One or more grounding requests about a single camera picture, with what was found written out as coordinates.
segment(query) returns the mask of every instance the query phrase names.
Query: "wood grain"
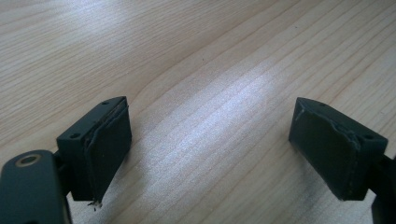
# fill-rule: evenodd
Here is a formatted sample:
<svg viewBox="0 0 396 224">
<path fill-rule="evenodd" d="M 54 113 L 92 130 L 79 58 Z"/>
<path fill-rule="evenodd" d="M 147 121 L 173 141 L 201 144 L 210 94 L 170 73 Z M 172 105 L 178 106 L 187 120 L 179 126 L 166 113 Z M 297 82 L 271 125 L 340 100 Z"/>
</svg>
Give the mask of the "wood grain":
<svg viewBox="0 0 396 224">
<path fill-rule="evenodd" d="M 0 165 L 126 95 L 134 146 L 75 223 L 372 223 L 291 148 L 297 96 L 396 154 L 392 0 L 2 1 Z"/>
</svg>

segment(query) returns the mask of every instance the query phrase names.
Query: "mounting hole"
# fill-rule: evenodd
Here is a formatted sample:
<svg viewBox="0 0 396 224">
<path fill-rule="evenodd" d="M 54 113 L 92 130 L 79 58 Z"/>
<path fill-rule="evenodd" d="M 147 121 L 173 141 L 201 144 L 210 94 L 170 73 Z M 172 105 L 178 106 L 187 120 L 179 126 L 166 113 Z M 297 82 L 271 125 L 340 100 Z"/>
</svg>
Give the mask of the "mounting hole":
<svg viewBox="0 0 396 224">
<path fill-rule="evenodd" d="M 79 133 L 73 133 L 72 135 L 70 135 L 70 138 L 77 138 L 79 136 L 80 136 Z"/>
<path fill-rule="evenodd" d="M 373 139 L 374 137 L 370 134 L 366 134 L 366 135 L 364 135 L 364 138 L 365 139 Z"/>
<path fill-rule="evenodd" d="M 39 154 L 27 155 L 27 156 L 22 157 L 19 160 L 17 160 L 15 165 L 18 167 L 30 166 L 30 165 L 33 165 L 36 162 L 38 162 L 40 160 L 40 158 L 41 158 L 41 156 Z"/>
</svg>

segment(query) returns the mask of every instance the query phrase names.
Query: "wooden table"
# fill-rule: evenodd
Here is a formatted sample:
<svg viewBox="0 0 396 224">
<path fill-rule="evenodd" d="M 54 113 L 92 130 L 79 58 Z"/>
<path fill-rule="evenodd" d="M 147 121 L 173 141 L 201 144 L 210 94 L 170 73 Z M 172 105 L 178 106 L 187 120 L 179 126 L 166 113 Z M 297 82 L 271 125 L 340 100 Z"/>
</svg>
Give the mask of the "wooden table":
<svg viewBox="0 0 396 224">
<path fill-rule="evenodd" d="M 396 4 L 3 1 L 0 165 L 126 95 L 134 145 L 75 223 L 372 223 L 288 142 L 296 97 L 330 104 L 396 153 Z"/>
</svg>

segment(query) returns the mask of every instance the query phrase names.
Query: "light wood surface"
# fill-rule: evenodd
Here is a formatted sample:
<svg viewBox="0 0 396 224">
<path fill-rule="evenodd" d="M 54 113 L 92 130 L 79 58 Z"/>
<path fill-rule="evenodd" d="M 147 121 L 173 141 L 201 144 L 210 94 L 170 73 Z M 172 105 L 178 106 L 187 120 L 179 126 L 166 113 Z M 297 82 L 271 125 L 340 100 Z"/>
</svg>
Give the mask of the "light wood surface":
<svg viewBox="0 0 396 224">
<path fill-rule="evenodd" d="M 374 194 L 339 202 L 288 134 L 303 96 L 394 157 L 395 20 L 394 0 L 2 1 L 0 165 L 126 95 L 131 153 L 75 223 L 372 223 Z"/>
</svg>

